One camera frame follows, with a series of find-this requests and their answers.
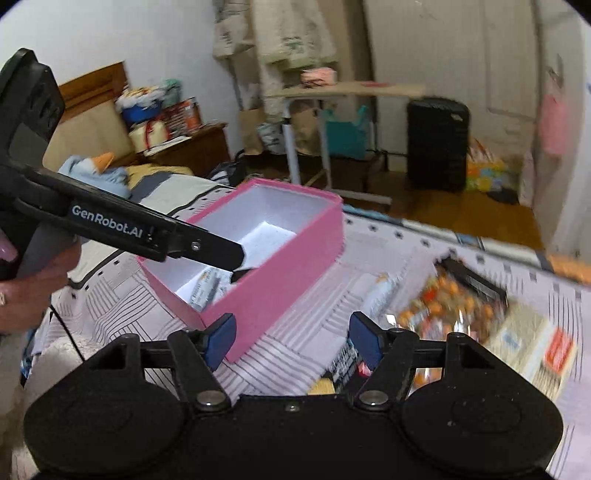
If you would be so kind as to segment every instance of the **pink box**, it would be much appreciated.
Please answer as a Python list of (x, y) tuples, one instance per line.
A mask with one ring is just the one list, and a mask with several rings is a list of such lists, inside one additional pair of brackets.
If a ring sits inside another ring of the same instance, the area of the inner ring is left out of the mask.
[(203, 329), (224, 313), (238, 332), (226, 356), (235, 362), (334, 263), (343, 248), (342, 199), (331, 192), (251, 180), (189, 219), (240, 243), (242, 268), (257, 267), (198, 313), (191, 292), (206, 265), (187, 258), (140, 258), (151, 287), (187, 325)]

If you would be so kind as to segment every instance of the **nightstand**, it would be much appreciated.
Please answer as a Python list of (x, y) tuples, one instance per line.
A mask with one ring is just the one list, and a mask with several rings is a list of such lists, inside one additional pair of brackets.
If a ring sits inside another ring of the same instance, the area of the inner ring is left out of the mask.
[(225, 126), (225, 123), (206, 125), (190, 140), (146, 157), (145, 162), (167, 167), (188, 167), (196, 177), (207, 177), (218, 164), (230, 160), (223, 131)]

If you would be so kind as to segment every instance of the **black suitcase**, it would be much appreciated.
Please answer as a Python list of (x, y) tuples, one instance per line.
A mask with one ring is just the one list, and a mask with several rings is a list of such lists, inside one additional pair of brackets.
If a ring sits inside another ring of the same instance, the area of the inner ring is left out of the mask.
[(408, 103), (408, 179), (418, 189), (456, 192), (466, 186), (470, 110), (425, 97)]

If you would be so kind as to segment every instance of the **pink towel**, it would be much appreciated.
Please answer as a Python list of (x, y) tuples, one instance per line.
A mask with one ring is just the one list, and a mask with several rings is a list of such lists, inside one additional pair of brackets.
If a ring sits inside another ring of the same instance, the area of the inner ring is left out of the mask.
[(552, 93), (545, 95), (539, 133), (544, 152), (557, 156), (566, 154), (569, 139), (568, 110), (561, 96)]

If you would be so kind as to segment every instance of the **screw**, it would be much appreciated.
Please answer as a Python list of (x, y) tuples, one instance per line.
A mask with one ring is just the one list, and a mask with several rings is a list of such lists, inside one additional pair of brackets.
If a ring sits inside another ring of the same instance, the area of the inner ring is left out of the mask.
[(197, 402), (203, 407), (217, 407), (226, 400), (226, 396), (219, 390), (206, 390), (197, 394)]
[(285, 406), (285, 411), (289, 412), (289, 413), (295, 413), (297, 411), (300, 411), (300, 407), (298, 404), (296, 403), (288, 403)]
[(359, 396), (359, 400), (368, 407), (381, 407), (388, 402), (388, 396), (381, 390), (368, 390)]

